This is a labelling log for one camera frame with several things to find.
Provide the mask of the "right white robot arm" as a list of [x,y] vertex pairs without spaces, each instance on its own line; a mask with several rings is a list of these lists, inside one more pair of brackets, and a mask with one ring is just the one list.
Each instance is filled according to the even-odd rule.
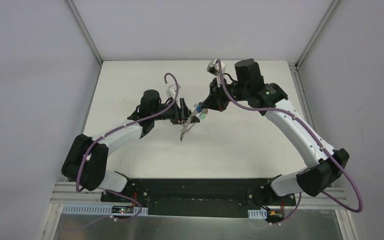
[[233,101],[246,101],[253,109],[272,122],[301,155],[306,168],[271,179],[264,187],[264,200],[276,205],[285,195],[304,192],[316,197],[342,175],[349,160],[348,152],[324,141],[301,119],[288,95],[276,83],[266,83],[259,64],[252,58],[234,65],[236,80],[227,83],[224,66],[211,61],[207,71],[215,78],[209,85],[204,109],[224,111]]

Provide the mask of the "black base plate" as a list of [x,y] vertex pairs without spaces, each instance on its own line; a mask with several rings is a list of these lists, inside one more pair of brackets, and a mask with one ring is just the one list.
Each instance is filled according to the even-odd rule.
[[175,217],[247,218],[249,210],[294,208],[298,197],[266,196],[268,178],[130,178],[119,197],[105,192],[100,200],[137,200],[148,215]]

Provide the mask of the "keyring with black key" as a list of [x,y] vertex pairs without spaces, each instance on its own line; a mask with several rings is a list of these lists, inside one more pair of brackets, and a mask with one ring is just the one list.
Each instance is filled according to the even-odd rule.
[[203,120],[206,115],[208,114],[208,110],[206,108],[203,108],[200,103],[197,103],[194,105],[194,110],[191,112],[187,120],[182,123],[183,128],[180,130],[180,142],[183,141],[186,133],[188,133],[196,124],[196,122],[193,122],[196,118],[198,118],[198,123],[200,120]]

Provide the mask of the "blue tag key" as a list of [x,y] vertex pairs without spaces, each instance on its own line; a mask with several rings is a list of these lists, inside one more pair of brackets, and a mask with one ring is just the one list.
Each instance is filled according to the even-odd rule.
[[195,108],[195,111],[196,111],[197,113],[201,113],[201,112],[203,111],[203,107],[202,107],[202,103],[201,103],[201,102],[195,104],[195,105],[194,105],[194,108]]

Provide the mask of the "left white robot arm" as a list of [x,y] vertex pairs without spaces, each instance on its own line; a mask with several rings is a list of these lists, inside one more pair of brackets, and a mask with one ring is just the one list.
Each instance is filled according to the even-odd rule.
[[182,125],[181,137],[196,123],[200,122],[201,104],[195,110],[187,107],[183,98],[169,97],[162,102],[154,89],[146,90],[140,104],[120,126],[107,132],[75,137],[62,165],[61,173],[77,183],[79,190],[111,190],[120,202],[132,198],[133,189],[127,185],[127,178],[107,169],[108,157],[125,145],[145,137],[155,126],[155,121],[169,120],[174,125]]

